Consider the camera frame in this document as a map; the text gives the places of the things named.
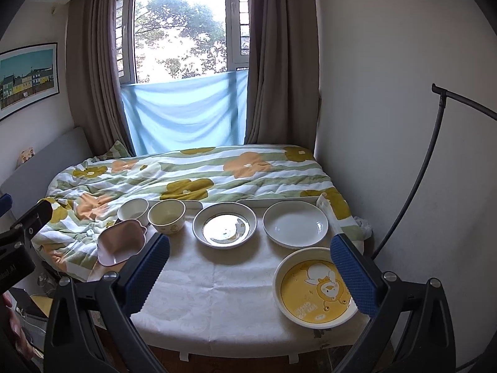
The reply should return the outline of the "person's left hand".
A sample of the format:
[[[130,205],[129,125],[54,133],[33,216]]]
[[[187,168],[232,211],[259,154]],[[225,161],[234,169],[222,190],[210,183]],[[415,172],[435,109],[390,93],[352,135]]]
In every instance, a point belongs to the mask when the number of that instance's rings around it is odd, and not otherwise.
[[[15,348],[19,354],[22,354],[26,360],[31,360],[34,354],[33,348],[13,311],[13,302],[8,292],[1,295],[1,327],[6,328],[9,337],[15,339]]]

